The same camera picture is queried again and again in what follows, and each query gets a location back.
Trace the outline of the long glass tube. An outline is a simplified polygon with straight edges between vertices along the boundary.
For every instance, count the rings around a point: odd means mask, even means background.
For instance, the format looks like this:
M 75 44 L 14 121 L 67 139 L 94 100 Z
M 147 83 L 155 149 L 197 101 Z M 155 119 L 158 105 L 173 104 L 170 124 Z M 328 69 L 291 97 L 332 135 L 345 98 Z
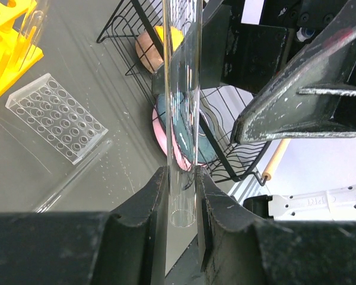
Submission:
M 202 2 L 163 1 L 163 33 L 169 219 L 185 228 L 196 220 Z
M 79 162 L 78 166 L 52 188 L 51 194 L 41 200 L 32 212 L 44 213 L 52 209 L 61 198 L 72 190 L 80 180 L 112 147 L 113 140 L 102 141 L 85 159 Z
M 24 29 L 21 32 L 25 41 L 19 55 L 20 69 L 25 66 L 26 61 L 29 61 L 33 57 L 42 34 L 45 18 L 45 13 L 39 9 L 34 10 L 27 18 Z

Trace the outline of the clear acrylic tube rack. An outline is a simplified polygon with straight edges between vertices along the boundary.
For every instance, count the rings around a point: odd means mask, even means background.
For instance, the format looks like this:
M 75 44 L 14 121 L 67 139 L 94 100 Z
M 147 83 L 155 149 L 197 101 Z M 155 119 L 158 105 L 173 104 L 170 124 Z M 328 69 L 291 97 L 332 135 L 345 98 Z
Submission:
M 10 94 L 5 107 L 73 165 L 108 132 L 50 73 Z

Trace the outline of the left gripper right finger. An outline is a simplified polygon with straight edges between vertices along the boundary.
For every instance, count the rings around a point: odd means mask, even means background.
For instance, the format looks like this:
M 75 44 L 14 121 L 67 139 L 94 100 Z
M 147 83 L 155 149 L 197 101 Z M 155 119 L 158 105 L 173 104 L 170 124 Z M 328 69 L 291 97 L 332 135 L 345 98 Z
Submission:
M 356 221 L 265 220 L 196 171 L 207 284 L 356 284 Z

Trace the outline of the blue ceramic plate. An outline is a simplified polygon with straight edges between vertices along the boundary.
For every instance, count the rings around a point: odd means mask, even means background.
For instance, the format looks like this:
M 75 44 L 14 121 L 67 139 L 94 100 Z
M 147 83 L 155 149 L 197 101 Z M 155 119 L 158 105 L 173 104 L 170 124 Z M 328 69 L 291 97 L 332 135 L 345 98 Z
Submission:
M 174 103 L 174 106 L 178 107 L 178 103 L 180 103 L 179 110 L 174 112 L 173 115 L 174 139 L 178 145 L 180 154 L 191 163 L 193 161 L 192 127 L 189 122 L 189 120 L 192 119 L 191 110 L 182 93 L 179 93 L 179 98 L 177 102 Z M 197 155 L 199 164 L 207 164 L 216 159 L 216 152 L 200 126 L 198 131 Z

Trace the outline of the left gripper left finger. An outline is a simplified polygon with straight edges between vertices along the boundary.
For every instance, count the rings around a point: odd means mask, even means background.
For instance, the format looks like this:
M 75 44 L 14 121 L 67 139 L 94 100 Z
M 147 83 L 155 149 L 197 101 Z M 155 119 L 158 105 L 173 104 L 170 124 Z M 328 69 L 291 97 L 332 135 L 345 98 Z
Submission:
M 0 213 L 0 284 L 163 284 L 168 175 L 112 211 Z

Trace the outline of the yellow test tube rack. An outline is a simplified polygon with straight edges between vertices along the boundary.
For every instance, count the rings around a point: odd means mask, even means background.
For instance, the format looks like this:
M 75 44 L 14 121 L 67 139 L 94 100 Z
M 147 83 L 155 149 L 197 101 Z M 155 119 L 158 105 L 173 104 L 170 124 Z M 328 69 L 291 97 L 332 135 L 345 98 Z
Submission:
M 39 1 L 0 1 L 0 97 L 43 57 L 37 46 L 20 69 L 19 55 L 25 41 L 21 32 L 28 16 L 37 9 L 42 10 Z

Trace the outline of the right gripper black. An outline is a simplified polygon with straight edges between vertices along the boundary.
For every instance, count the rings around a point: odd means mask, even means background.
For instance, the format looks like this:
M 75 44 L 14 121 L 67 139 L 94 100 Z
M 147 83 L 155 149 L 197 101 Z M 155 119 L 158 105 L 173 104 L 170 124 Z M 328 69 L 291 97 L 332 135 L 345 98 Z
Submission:
M 205 7 L 200 43 L 191 23 L 173 52 L 171 90 L 258 93 L 232 143 L 356 137 L 356 1 L 264 1 L 257 24 L 242 23 L 244 1 L 223 3 Z

